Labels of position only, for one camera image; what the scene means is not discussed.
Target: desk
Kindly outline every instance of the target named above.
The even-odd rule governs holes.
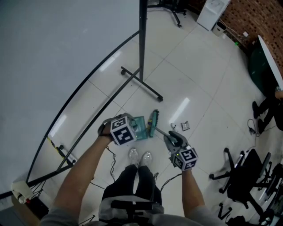
[[[249,59],[248,70],[255,85],[268,96],[275,92],[277,86],[283,90],[283,79],[262,37],[258,36],[258,39]]]
[[[278,69],[278,67],[277,67],[277,65],[276,65],[276,63],[275,63],[275,61],[274,61],[274,59],[273,59],[273,57],[272,57],[268,47],[266,46],[264,40],[262,39],[262,37],[260,35],[258,36],[258,39],[260,41],[261,47],[262,47],[262,49],[264,51],[264,54],[265,54],[266,59],[268,61],[268,64],[269,64],[269,66],[270,66],[270,68],[271,68],[271,70],[273,72],[273,75],[274,75],[274,77],[275,77],[275,79],[276,79],[280,89],[283,90],[283,79],[282,79],[282,76],[280,74],[280,71],[279,71],[279,69]]]

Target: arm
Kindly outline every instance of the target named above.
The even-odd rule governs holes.
[[[80,157],[63,181],[55,198],[54,206],[64,209],[75,219],[79,218],[84,194],[93,178],[104,149],[111,142],[100,136]]]
[[[182,172],[182,201],[186,218],[189,218],[193,209],[205,205],[203,195],[191,170]]]
[[[276,91],[275,92],[275,97],[277,99],[282,99],[283,98],[283,91]]]

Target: black shoe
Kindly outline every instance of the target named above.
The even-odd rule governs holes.
[[[260,108],[259,108],[259,106],[256,104],[255,101],[252,103],[252,110],[253,110],[253,117],[254,117],[255,119],[257,119],[257,118],[259,117],[259,115],[260,115]]]
[[[257,126],[258,126],[258,132],[262,134],[262,132],[264,131],[266,127],[265,123],[261,119],[259,119],[257,122]]]

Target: person's leg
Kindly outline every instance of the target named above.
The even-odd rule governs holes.
[[[270,123],[271,119],[273,118],[276,107],[277,107],[276,105],[272,104],[268,109],[264,121],[262,121],[261,119],[258,120],[258,132],[260,134],[264,131],[266,126]]]
[[[133,195],[134,179],[138,171],[138,153],[134,148],[129,151],[129,159],[130,165],[105,189],[102,200],[108,197]]]
[[[283,130],[283,106],[278,106],[274,112],[274,119],[278,129]]]
[[[141,159],[141,166],[138,169],[139,183],[136,190],[136,196],[146,200],[152,200],[162,205],[161,192],[155,185],[153,174],[150,172],[148,166],[152,161],[150,152],[146,152]]]
[[[270,97],[266,97],[266,99],[262,101],[262,103],[260,104],[258,108],[259,114],[262,114],[267,109],[269,109],[269,107],[271,106],[271,103],[272,103],[272,99]]]

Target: brick wall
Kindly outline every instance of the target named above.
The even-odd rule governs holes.
[[[205,0],[189,0],[189,6],[201,11]],[[231,0],[221,19],[225,24],[242,35],[231,33],[248,51],[260,35],[268,46],[283,75],[283,5],[282,0]]]

